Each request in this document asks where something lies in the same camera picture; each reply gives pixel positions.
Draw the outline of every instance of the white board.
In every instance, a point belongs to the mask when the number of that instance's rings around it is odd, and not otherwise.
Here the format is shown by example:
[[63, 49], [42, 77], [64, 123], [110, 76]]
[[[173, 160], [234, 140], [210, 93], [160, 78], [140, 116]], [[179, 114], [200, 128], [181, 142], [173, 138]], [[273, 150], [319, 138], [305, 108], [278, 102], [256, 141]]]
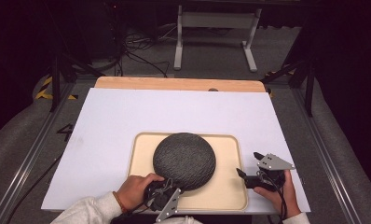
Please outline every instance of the white board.
[[[232, 135], [248, 175], [258, 170], [254, 152], [294, 164], [267, 93], [90, 89], [42, 209], [64, 210], [117, 190], [128, 173], [133, 140], [145, 132]], [[292, 174], [299, 207], [309, 212], [296, 170]], [[248, 197], [242, 213], [274, 213], [252, 189]]]

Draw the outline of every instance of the metal rail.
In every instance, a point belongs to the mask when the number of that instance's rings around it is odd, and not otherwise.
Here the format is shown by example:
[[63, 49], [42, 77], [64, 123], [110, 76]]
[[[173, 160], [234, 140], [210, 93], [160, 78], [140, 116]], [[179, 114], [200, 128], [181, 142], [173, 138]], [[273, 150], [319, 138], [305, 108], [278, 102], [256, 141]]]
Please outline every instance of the metal rail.
[[362, 223], [357, 214], [357, 211], [353, 206], [353, 203], [351, 202], [350, 195], [346, 191], [345, 185], [343, 184], [343, 181], [339, 176], [339, 173], [337, 172], [337, 168], [328, 153], [327, 147], [325, 146], [319, 130], [317, 129], [314, 119], [308, 116], [308, 112], [304, 107], [304, 97], [301, 90], [292, 89], [292, 91], [298, 107], [302, 110], [303, 118], [308, 124], [309, 130], [317, 144], [317, 154], [319, 155], [319, 159], [322, 162], [323, 168], [328, 176], [328, 179], [331, 183], [334, 193], [337, 196], [337, 200], [339, 201], [343, 213], [348, 220], [348, 223]]
[[17, 196], [19, 195], [23, 187], [23, 184], [28, 178], [29, 173], [31, 173], [31, 170], [34, 167], [34, 163], [36, 162], [41, 150], [43, 149], [44, 144], [46, 143], [48, 132], [50, 131], [55, 119], [58, 117], [59, 112], [66, 102], [63, 99], [66, 99], [66, 97], [71, 93], [75, 84], [66, 83], [64, 85], [65, 86], [62, 90], [61, 95], [62, 100], [58, 104], [57, 108], [53, 112], [48, 114], [39, 134], [37, 135], [34, 143], [31, 146], [31, 149], [23, 160], [20, 169], [15, 174], [10, 186], [8, 187], [5, 195], [2, 198], [2, 201], [0, 202], [0, 223], [5, 223], [6, 217], [8, 216], [11, 207], [16, 201]]

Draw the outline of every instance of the hand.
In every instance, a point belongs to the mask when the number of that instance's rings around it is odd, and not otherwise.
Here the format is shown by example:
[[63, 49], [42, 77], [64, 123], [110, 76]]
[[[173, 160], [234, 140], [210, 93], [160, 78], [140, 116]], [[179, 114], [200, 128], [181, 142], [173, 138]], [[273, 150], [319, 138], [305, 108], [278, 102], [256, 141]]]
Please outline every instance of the hand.
[[[289, 170], [284, 171], [285, 182], [283, 186], [283, 196], [287, 204], [287, 217], [294, 217], [301, 213], [299, 210], [298, 203], [296, 201], [295, 188], [291, 172]], [[282, 198], [278, 192], [272, 192], [267, 189], [255, 187], [254, 192], [267, 198], [273, 204], [273, 207], [280, 213], [282, 211]]]
[[163, 181], [162, 176], [149, 174], [146, 177], [130, 175], [117, 191], [117, 197], [127, 210], [131, 210], [143, 201], [144, 189], [153, 181]]

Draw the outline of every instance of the gray dome speaker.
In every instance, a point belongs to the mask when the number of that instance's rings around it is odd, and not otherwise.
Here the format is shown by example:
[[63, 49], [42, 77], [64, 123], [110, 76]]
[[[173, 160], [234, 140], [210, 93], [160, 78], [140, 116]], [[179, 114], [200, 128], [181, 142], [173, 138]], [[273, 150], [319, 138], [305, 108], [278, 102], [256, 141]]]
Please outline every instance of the gray dome speaker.
[[193, 190], [212, 178], [216, 162], [205, 139], [193, 133], [174, 133], [157, 146], [153, 165], [156, 174], [173, 179], [182, 190]]

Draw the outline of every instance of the table leg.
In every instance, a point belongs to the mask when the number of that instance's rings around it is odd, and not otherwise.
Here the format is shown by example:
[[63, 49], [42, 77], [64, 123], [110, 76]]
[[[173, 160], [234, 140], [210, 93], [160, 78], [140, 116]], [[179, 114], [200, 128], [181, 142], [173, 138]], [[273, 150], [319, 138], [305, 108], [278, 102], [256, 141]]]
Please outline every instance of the table leg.
[[244, 54], [246, 55], [247, 63], [249, 64], [249, 68], [251, 72], [257, 71], [257, 66], [255, 65], [254, 57], [250, 47], [252, 46], [255, 30], [257, 29], [258, 21], [261, 15], [261, 9], [257, 9], [254, 14], [252, 25], [250, 26], [250, 33], [249, 39], [246, 41], [242, 41], [242, 46], [244, 50]]
[[61, 100], [60, 70], [58, 65], [58, 56], [54, 56], [51, 62], [52, 73], [52, 105], [49, 112], [53, 112]]
[[182, 14], [183, 14], [182, 6], [179, 6], [179, 12], [177, 16], [177, 45], [176, 53], [174, 55], [174, 67], [173, 67], [174, 70], [180, 70], [182, 68], [182, 56], [183, 56]]

